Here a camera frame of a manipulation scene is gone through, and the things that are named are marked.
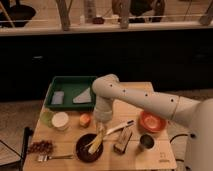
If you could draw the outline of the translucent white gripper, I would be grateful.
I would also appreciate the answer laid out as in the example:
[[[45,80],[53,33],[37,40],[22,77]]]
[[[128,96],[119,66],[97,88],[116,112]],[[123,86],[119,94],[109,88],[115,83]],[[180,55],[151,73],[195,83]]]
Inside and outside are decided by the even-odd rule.
[[[113,116],[113,101],[111,99],[97,97],[96,104],[93,110],[93,117],[96,123],[96,132],[106,130],[106,124],[112,120]]]

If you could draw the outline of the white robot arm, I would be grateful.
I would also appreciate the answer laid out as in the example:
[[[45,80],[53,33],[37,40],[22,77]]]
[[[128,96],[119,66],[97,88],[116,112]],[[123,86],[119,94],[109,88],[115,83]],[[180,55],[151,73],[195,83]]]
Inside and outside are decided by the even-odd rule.
[[[114,74],[92,83],[96,94],[94,117],[97,122],[112,119],[113,101],[121,100],[189,129],[185,171],[213,171],[213,98],[198,101],[183,96],[150,92],[122,85]]]

